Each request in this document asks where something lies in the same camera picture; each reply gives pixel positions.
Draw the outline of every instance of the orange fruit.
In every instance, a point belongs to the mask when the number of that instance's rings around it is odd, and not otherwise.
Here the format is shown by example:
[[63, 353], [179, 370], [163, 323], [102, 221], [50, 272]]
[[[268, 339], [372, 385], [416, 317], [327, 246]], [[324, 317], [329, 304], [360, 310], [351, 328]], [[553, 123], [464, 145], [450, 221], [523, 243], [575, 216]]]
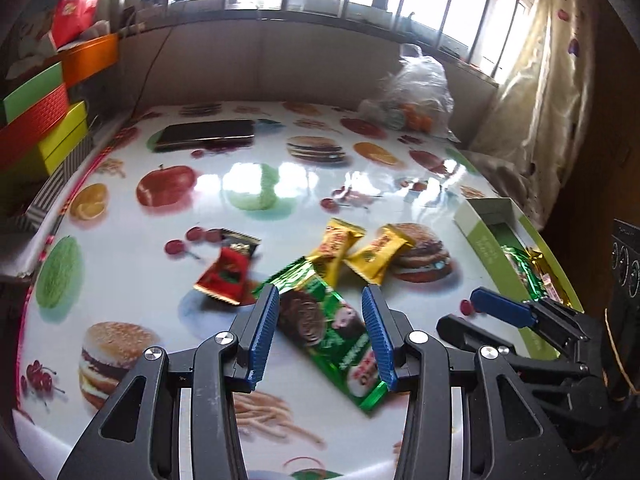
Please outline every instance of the orange fruit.
[[93, 220], [104, 213], [105, 209], [104, 202], [79, 204], [76, 209], [76, 216], [81, 220]]
[[431, 119], [428, 115], [422, 116], [422, 124], [421, 124], [422, 131], [428, 134], [431, 131], [432, 126], [433, 126], [433, 119]]
[[[109, 199], [109, 191], [107, 190], [107, 187], [104, 184], [101, 184], [101, 183], [91, 184], [90, 186], [85, 187], [76, 195], [73, 202], [71, 203], [69, 212], [73, 216], [80, 218], [80, 215], [78, 213], [78, 208], [81, 205], [88, 206], [88, 205], [101, 204], [102, 210], [104, 210], [108, 199]], [[94, 218], [94, 216], [92, 216], [92, 212], [94, 212], [95, 210], [96, 209], [94, 208], [89, 208], [88, 210], [85, 209], [84, 215], [91, 216], [92, 218]]]
[[373, 160], [382, 162], [382, 164], [388, 164], [390, 166], [394, 166], [398, 163], [398, 160], [390, 153], [371, 153], [370, 157]]

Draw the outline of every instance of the string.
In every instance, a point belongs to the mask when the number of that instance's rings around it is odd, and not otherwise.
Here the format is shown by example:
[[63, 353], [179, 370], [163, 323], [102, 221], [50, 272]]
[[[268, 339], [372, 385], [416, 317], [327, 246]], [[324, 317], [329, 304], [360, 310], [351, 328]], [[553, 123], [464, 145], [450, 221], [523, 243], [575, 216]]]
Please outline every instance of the string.
[[609, 335], [609, 343], [611, 345], [611, 349], [613, 350], [613, 355], [616, 358], [616, 363], [618, 364], [618, 369], [620, 373], [625, 378], [626, 384], [629, 386], [629, 391], [631, 395], [640, 395], [640, 390], [636, 390], [636, 387], [632, 383], [631, 379], [626, 373], [625, 367], [620, 360], [620, 355], [618, 354], [618, 349], [616, 348], [616, 343], [613, 341], [613, 334], [611, 333], [611, 328], [609, 327], [609, 317], [607, 316], [607, 309], [604, 309], [604, 324], [607, 327], [607, 334]]

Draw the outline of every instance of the blue gripper pad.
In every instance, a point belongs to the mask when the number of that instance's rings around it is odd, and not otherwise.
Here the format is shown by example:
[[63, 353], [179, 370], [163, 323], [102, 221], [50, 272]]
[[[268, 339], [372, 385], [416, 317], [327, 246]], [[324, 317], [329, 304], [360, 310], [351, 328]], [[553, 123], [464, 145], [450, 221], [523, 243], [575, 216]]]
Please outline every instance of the blue gripper pad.
[[536, 318], [527, 305], [508, 300], [483, 286], [471, 293], [470, 300], [478, 312], [485, 312], [517, 328], [532, 328], [536, 324]]
[[373, 353], [376, 355], [380, 378], [385, 381], [391, 391], [394, 391], [398, 386], [398, 375], [394, 367], [393, 347], [369, 287], [365, 287], [362, 291], [362, 317], [371, 339]]
[[255, 331], [254, 341], [249, 348], [248, 368], [249, 376], [247, 380], [251, 385], [251, 389], [255, 390], [255, 385], [262, 380], [264, 367], [267, 364], [273, 333], [276, 330], [276, 322], [278, 313], [280, 312], [280, 295], [276, 287], [271, 287], [266, 298], [264, 312], [260, 318], [260, 323]]

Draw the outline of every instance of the metal screw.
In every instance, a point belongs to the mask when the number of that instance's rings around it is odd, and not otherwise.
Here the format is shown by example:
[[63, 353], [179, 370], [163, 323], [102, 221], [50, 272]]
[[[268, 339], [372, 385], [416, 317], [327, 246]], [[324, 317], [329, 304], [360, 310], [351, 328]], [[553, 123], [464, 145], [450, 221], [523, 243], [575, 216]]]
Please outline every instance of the metal screw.
[[162, 355], [162, 349], [158, 346], [152, 346], [145, 350], [145, 359], [148, 361], [155, 361]]
[[485, 359], [495, 359], [498, 357], [498, 351], [492, 346], [483, 346], [480, 349], [480, 355]]
[[429, 336], [426, 335], [422, 330], [414, 330], [409, 334], [409, 341], [411, 341], [412, 343], [426, 343], [428, 340]]
[[218, 332], [216, 334], [216, 343], [219, 345], [228, 345], [234, 340], [234, 335], [231, 332]]

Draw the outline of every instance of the printed cherry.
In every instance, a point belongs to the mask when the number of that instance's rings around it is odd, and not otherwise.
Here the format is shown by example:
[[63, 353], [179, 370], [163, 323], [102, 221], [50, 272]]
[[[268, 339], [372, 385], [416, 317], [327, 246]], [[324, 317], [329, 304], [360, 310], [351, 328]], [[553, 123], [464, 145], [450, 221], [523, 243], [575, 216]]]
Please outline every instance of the printed cherry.
[[184, 237], [190, 242], [201, 242], [204, 238], [204, 229], [202, 227], [192, 227]]
[[340, 206], [332, 198], [323, 198], [320, 201], [320, 207], [322, 207], [322, 209], [325, 209], [329, 213], [337, 213], [338, 211], [340, 211]]
[[204, 239], [210, 244], [217, 244], [222, 241], [222, 230], [209, 229], [206, 233], [204, 233]]
[[180, 254], [188, 254], [196, 260], [201, 260], [197, 254], [187, 250], [187, 245], [182, 240], [169, 240], [164, 245], [164, 252], [170, 256], [179, 256]]
[[476, 310], [469, 300], [462, 300], [460, 301], [460, 312], [462, 312], [464, 316], [471, 316], [476, 313]]
[[47, 374], [46, 372], [43, 373], [40, 378], [40, 387], [42, 391], [48, 394], [50, 394], [52, 390], [56, 390], [61, 394], [65, 393], [64, 390], [61, 390], [60, 388], [53, 385], [53, 378], [51, 377], [50, 374]]

